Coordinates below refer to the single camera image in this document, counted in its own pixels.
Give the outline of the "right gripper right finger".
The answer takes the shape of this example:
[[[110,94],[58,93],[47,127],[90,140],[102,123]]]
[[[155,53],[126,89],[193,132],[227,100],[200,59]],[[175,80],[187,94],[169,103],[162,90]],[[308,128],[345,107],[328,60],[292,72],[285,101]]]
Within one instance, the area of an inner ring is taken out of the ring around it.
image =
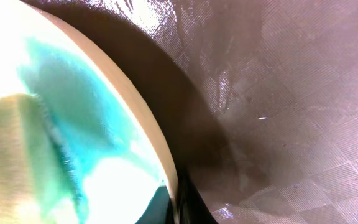
[[[218,224],[187,174],[179,175],[179,224]]]

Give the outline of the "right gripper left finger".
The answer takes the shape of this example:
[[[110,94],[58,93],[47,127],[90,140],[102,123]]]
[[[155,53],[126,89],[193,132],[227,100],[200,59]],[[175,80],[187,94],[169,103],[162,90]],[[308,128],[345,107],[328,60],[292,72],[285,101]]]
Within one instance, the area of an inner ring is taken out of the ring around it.
[[[136,224],[172,224],[172,203],[166,186],[160,186]]]

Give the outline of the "white plate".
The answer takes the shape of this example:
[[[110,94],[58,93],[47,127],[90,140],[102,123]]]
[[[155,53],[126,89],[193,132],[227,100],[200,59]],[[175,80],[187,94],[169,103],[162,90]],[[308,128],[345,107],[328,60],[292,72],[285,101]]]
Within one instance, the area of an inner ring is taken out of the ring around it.
[[[44,109],[79,223],[136,223],[160,186],[179,222],[172,155],[132,82],[63,20],[0,1],[0,98],[15,94],[38,98]]]

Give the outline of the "green yellow sponge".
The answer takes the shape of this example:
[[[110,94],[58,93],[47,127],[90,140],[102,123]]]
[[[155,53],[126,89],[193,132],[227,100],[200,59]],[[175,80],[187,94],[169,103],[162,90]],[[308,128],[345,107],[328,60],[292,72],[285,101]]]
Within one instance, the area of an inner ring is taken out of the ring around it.
[[[79,223],[73,196],[38,98],[0,98],[0,223]]]

